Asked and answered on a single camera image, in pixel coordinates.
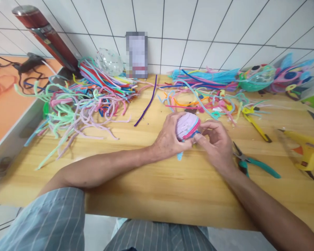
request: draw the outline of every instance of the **pliers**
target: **pliers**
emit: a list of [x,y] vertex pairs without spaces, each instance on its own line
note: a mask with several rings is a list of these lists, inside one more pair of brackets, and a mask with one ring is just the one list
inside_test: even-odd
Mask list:
[[246,176],[249,177],[249,172],[248,172],[248,162],[251,164],[254,164],[256,166],[259,166],[260,168],[262,168],[265,172],[267,172],[268,174],[271,174],[274,178],[281,178],[281,176],[275,171],[273,170],[271,167],[269,167],[267,164],[255,160],[253,158],[248,157],[247,155],[244,155],[242,153],[242,151],[238,148],[238,146],[234,143],[234,146],[237,150],[238,153],[234,152],[234,155],[240,159],[240,161],[238,162],[238,166],[240,168],[240,170],[242,171],[242,173],[244,173]]

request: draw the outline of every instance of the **clear plastic ball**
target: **clear plastic ball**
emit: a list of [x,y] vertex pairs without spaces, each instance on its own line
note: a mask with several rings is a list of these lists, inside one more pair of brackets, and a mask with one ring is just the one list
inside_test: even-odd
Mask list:
[[96,55],[100,69],[110,76],[119,76],[123,72],[123,62],[117,52],[100,48]]

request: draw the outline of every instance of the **black glue gun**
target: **black glue gun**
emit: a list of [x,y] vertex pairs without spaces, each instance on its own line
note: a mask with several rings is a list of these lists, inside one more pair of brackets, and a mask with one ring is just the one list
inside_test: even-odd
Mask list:
[[22,73],[29,72],[32,70],[34,67],[43,65],[44,63],[42,61],[45,61],[43,57],[40,57],[34,53],[28,52],[28,60],[25,61],[22,64],[14,64],[14,68],[18,70],[19,75]]

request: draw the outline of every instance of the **yellow glue gun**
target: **yellow glue gun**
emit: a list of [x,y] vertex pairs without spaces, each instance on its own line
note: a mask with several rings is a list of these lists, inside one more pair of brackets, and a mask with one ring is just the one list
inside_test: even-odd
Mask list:
[[295,152],[302,154],[301,163],[295,164],[295,166],[303,171],[311,171],[314,169],[314,138],[306,135],[299,134],[293,131],[282,131],[286,136],[297,142],[300,147],[293,149]]

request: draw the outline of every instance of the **person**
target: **person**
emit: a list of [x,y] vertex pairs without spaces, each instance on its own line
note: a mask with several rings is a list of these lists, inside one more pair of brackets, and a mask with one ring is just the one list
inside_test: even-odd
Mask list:
[[[201,125],[202,134],[179,142],[175,127],[182,115],[184,112],[169,114],[156,141],[149,147],[98,154],[60,169],[13,222],[0,240],[0,251],[84,250],[83,189],[100,186],[134,168],[170,158],[190,149],[195,141],[204,148],[209,162],[277,250],[314,251],[314,233],[310,228],[236,168],[232,141],[223,125],[207,121]],[[127,220],[105,248],[109,250],[216,249],[209,242],[205,227]]]

